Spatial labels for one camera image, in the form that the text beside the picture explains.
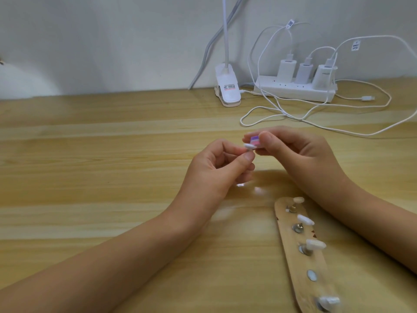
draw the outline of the person's left hand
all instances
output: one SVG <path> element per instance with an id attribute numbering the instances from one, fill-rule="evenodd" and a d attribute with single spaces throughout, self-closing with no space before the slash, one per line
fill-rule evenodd
<path id="1" fill-rule="evenodd" d="M 226 139 L 210 143 L 191 161 L 179 193 L 169 206 L 177 221 L 202 227 L 210 220 L 234 184 L 252 179 L 253 151 Z"/>

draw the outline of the power outlet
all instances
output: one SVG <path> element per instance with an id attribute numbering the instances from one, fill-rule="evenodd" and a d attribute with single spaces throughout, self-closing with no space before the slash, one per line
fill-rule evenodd
<path id="1" fill-rule="evenodd" d="M 291 83 L 279 83 L 276 77 L 273 76 L 259 76 L 256 80 L 256 86 L 253 89 L 254 93 L 261 94 L 258 89 L 259 82 L 264 91 L 276 95 L 280 98 L 300 99 L 316 102 L 331 102 L 337 91 L 337 84 L 331 84 L 329 90 L 315 90 L 311 83 L 304 85 L 294 83 L 295 78 Z"/>

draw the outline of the hand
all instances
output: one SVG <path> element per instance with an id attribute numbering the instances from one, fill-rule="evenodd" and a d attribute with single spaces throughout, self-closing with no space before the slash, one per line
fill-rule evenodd
<path id="1" fill-rule="evenodd" d="M 322 136 L 287 126 L 263 128 L 244 135 L 244 143 L 259 135 L 261 156 L 274 156 L 298 187 L 326 209 L 349 195 L 353 185 Z"/>
<path id="2" fill-rule="evenodd" d="M 252 151 L 225 139 L 210 143 L 191 161 L 181 189 L 166 211 L 177 222 L 201 229 L 232 185 L 252 179 L 254 158 Z"/>

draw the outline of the wooden tabletop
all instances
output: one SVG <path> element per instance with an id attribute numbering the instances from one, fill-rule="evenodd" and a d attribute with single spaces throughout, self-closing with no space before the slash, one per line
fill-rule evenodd
<path id="1" fill-rule="evenodd" d="M 371 133 L 417 107 L 417 79 L 375 83 L 393 95 L 389 108 L 363 114 L 324 110 L 310 119 Z M 370 103 L 387 99 L 356 83 L 340 83 L 339 93 L 375 95 Z M 0 288 L 156 216 L 209 142 L 241 143 L 244 132 L 265 126 L 324 135 L 355 182 L 417 212 L 416 119 L 374 138 L 288 119 L 243 128 L 240 117 L 256 105 L 268 106 L 246 93 L 240 106 L 225 108 L 213 89 L 0 102 Z M 307 110 L 301 102 L 282 105 L 294 114 Z M 265 115 L 270 113 L 257 110 L 245 121 Z M 254 163 L 255 180 L 233 188 L 206 231 L 117 312 L 297 311 L 273 205 L 302 193 L 273 158 Z M 255 186 L 265 195 L 256 196 Z M 415 275 L 322 210 L 309 215 L 328 246 L 324 256 L 345 312 L 417 311 Z"/>

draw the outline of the label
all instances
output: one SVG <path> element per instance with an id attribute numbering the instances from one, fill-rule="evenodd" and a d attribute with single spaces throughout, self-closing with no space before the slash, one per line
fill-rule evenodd
<path id="1" fill-rule="evenodd" d="M 227 91 L 227 90 L 234 90 L 234 89 L 236 89 L 236 87 L 235 87 L 235 85 L 234 85 L 234 84 L 231 84 L 231 85 L 225 85 L 225 86 L 223 86 L 223 90 L 224 90 L 224 91 Z"/>
<path id="2" fill-rule="evenodd" d="M 353 44 L 352 44 L 352 51 L 359 50 L 359 45 L 361 45 L 361 41 L 360 40 L 354 41 Z"/>
<path id="3" fill-rule="evenodd" d="M 289 22 L 287 23 L 287 25 L 285 26 L 285 28 L 287 30 L 289 30 L 291 28 L 291 26 L 293 26 L 295 23 L 295 20 L 289 20 Z"/>

